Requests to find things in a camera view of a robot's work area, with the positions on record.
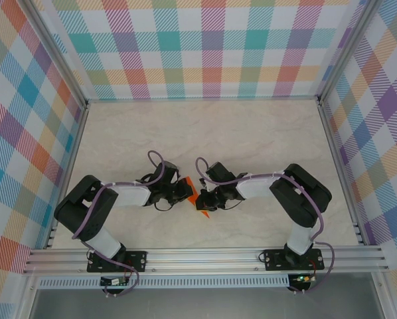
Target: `aluminum rail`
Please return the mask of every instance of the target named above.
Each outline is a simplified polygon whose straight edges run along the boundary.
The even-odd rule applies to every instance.
[[[325,272],[331,262],[331,251],[315,247],[323,253]],[[266,248],[227,249],[142,249],[148,252],[147,275],[198,275],[198,274],[295,274],[303,271],[265,271],[258,255]],[[33,250],[27,261],[25,274],[30,276],[93,275],[86,272],[87,249]],[[388,270],[382,250],[378,246],[335,247],[333,272],[383,272]]]
[[[371,24],[372,18],[374,18],[382,3],[383,0],[369,0],[366,2],[365,8],[362,11],[362,15],[358,19],[357,25],[353,29],[352,34],[349,36],[345,46],[343,47],[340,57],[336,62],[336,65],[331,71],[325,86],[321,91],[320,98],[322,101],[327,101],[327,97],[337,85],[337,82],[345,70],[347,63],[356,52],[356,49],[364,37],[366,30]]]
[[[38,9],[33,4],[32,0],[18,0],[20,8],[25,13],[33,29],[39,36],[40,42],[43,44],[44,48],[48,52],[51,60],[56,65],[58,71],[63,77],[64,81],[67,83],[73,97],[76,99],[77,103],[86,109],[87,97],[82,92],[80,85],[73,75],[69,65],[67,64],[63,54],[61,53],[58,45],[56,44],[54,37],[50,33],[48,27],[43,21]]]

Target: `orange object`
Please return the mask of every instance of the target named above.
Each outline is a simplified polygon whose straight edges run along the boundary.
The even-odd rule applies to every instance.
[[[188,197],[188,200],[190,203],[192,203],[194,205],[194,207],[196,207],[196,199],[199,196],[199,194],[196,191],[196,188],[194,187],[193,181],[191,181],[191,178],[189,176],[186,177],[187,179],[187,184],[191,186],[191,188],[193,189],[193,194]],[[207,213],[207,211],[201,211],[203,213],[204,216],[206,216],[207,218],[210,218],[209,214]]]

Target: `plaid backdrop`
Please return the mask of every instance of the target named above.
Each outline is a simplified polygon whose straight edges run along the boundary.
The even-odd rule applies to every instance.
[[[45,10],[45,1],[35,0],[68,64],[102,100],[313,96],[354,2],[54,0]]]
[[[383,2],[328,102],[365,230],[397,291],[397,0]]]
[[[15,0],[0,0],[0,319],[56,205],[80,107]]]
[[[349,21],[349,24],[347,25],[346,31],[343,34],[342,39],[340,40],[339,44],[337,45],[336,51],[333,55],[333,57],[330,60],[330,64],[328,65],[323,79],[321,81],[321,83],[318,86],[316,95],[320,95],[325,83],[327,83],[327,79],[331,74],[331,71],[333,70],[334,66],[336,65],[337,61],[339,60],[339,57],[342,55],[343,53],[343,49],[345,47],[345,44],[347,43],[347,41],[349,40],[349,38],[352,35],[352,31],[355,28],[355,26],[357,25],[358,20],[360,19],[362,12],[364,11],[365,5],[367,4],[368,0],[360,0],[358,7],[356,8],[355,12],[353,13],[352,19]]]

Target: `floor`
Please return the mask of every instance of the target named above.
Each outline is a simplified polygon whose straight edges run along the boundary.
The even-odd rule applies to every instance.
[[[357,245],[357,238],[313,100],[125,102],[91,105],[69,189],[85,175],[133,181],[154,171],[157,150],[200,188],[194,162],[222,162],[234,174],[269,173],[298,163],[333,194],[320,241]],[[291,220],[273,197],[247,200],[210,219],[184,201],[168,212],[113,209],[105,226],[129,248],[275,247]],[[53,248],[81,248],[62,225]]]

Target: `bracket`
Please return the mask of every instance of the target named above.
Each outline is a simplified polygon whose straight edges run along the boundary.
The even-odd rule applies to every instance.
[[[321,249],[324,263],[331,262],[331,251],[326,246]],[[268,271],[258,260],[265,250],[282,251],[283,247],[254,248],[198,248],[198,249],[147,249],[145,274],[155,275],[203,275],[203,274],[266,274]],[[379,246],[334,246],[335,272],[387,272],[388,263]],[[28,276],[79,276],[86,272],[87,249],[38,249],[32,250],[25,267]],[[306,270],[273,270],[276,274],[301,274]],[[327,272],[327,267],[320,272]],[[114,275],[102,272],[101,276]]]
[[[266,249],[264,250],[265,270],[313,270],[313,264],[309,260],[315,263],[316,270],[325,268],[320,249],[310,249],[306,255],[307,258],[302,263],[292,266],[285,259],[284,249]]]
[[[146,251],[126,251],[123,254],[123,260],[120,263],[127,264],[136,269],[137,272],[145,271],[145,264],[147,263]],[[124,272],[123,267],[105,261],[94,253],[90,253],[88,257],[87,272]]]

